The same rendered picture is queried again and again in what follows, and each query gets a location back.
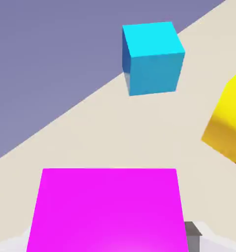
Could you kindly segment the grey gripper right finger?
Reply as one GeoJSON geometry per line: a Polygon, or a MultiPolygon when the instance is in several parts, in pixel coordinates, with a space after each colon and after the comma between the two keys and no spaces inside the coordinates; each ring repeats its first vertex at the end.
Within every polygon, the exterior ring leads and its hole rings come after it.
{"type": "Polygon", "coordinates": [[[236,252],[236,242],[216,235],[202,221],[185,221],[189,252],[236,252]]]}

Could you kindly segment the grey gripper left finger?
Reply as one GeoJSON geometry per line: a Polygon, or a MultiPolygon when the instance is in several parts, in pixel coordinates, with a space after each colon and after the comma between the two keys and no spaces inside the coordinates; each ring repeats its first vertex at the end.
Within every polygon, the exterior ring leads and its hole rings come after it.
{"type": "Polygon", "coordinates": [[[27,252],[30,229],[31,227],[29,226],[20,236],[0,242],[0,252],[27,252]]]}

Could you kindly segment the small magenta cube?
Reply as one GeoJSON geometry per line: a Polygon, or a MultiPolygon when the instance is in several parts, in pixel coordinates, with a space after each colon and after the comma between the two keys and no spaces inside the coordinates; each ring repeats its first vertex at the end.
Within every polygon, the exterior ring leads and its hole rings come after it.
{"type": "Polygon", "coordinates": [[[188,252],[177,171],[42,171],[27,252],[188,252]]]}

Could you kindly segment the small cyan cube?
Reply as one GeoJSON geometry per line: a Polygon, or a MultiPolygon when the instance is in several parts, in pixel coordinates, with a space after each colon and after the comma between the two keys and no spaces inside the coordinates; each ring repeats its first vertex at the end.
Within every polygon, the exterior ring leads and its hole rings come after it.
{"type": "Polygon", "coordinates": [[[122,27],[122,70],[130,96],[174,92],[184,56],[172,22],[122,27]]]}

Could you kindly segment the large yellow box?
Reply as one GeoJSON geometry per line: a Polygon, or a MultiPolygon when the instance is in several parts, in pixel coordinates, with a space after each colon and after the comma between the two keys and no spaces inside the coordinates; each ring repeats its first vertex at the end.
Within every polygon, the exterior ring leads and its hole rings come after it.
{"type": "Polygon", "coordinates": [[[236,163],[236,75],[225,85],[202,141],[236,163]]]}

